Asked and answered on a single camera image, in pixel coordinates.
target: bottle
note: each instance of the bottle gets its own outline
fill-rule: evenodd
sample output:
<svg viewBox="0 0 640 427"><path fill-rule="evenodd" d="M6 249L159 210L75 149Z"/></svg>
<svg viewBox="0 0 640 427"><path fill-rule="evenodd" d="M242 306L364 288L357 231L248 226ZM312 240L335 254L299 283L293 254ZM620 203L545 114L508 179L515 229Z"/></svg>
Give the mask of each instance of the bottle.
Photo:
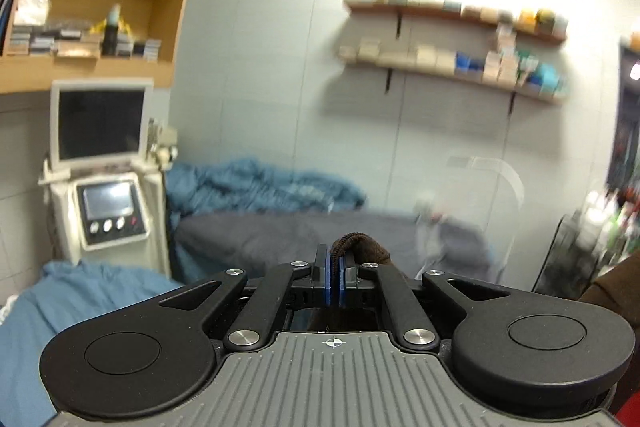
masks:
<svg viewBox="0 0 640 427"><path fill-rule="evenodd" d="M107 25L104 27L104 39L102 41L102 56L115 57L118 47L118 24L120 23L120 5L114 4L107 16Z"/></svg>

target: blue sheet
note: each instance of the blue sheet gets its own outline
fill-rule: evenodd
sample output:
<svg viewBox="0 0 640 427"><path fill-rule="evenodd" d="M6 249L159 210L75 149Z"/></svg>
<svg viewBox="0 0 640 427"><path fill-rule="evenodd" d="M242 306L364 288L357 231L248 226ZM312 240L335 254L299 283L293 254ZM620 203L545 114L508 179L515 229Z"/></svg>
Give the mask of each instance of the blue sheet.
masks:
<svg viewBox="0 0 640 427"><path fill-rule="evenodd" d="M181 217L208 212L331 212L363 206L355 185L319 172L278 169L255 159L196 167L177 163L166 174L172 228Z"/></svg>
<svg viewBox="0 0 640 427"><path fill-rule="evenodd" d="M55 411L38 371L40 354L60 331L178 287L151 270L53 261L21 293L0 326L0 423L40 427Z"/></svg>

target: red fabric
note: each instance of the red fabric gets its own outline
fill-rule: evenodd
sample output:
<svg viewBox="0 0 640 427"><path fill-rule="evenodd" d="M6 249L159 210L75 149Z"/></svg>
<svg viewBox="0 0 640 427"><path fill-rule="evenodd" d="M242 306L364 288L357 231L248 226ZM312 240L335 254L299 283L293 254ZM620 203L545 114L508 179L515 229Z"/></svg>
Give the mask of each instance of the red fabric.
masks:
<svg viewBox="0 0 640 427"><path fill-rule="evenodd" d="M625 427L640 427L640 393L626 401L616 418Z"/></svg>

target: machine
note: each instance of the machine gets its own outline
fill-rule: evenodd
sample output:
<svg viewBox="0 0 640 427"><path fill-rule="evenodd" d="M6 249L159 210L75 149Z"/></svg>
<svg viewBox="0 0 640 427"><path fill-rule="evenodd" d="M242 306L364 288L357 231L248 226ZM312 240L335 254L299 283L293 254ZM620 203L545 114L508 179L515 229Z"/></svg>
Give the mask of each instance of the machine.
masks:
<svg viewBox="0 0 640 427"><path fill-rule="evenodd" d="M170 274L162 168L148 158L151 80L57 81L39 184L62 256Z"/></svg>
<svg viewBox="0 0 640 427"><path fill-rule="evenodd" d="M346 327L294 330L308 308ZM320 246L68 328L40 376L49 427L608 427L634 344L604 308Z"/></svg>

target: white wall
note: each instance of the white wall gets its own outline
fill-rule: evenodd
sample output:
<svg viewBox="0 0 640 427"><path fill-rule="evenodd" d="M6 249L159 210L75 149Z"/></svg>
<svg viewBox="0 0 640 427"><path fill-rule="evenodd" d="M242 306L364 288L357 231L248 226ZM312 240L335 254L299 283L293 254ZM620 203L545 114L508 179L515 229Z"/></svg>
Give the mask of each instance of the white wall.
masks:
<svg viewBox="0 0 640 427"><path fill-rule="evenodd" d="M452 154L494 156L523 179L526 204L506 283L529 288L555 226L605 178L618 96L618 41L640 15L637 0L459 0L513 9L549 7L570 20L560 50L533 49L569 79L563 107L424 76L344 69L332 47L348 13L342 0L189 0L172 90L171 122L183 159L215 162L253 154L296 169L341 174L370 204L411 210L445 186ZM373 32L395 20L369 18ZM479 54L487 32L405 20L403 39L444 39ZM496 180L473 179L492 199ZM481 221L494 235L513 226L504 188Z"/></svg>
<svg viewBox="0 0 640 427"><path fill-rule="evenodd" d="M158 89L151 116L168 121L170 90ZM0 96L0 305L30 286L51 258L42 190L49 150L49 93Z"/></svg>

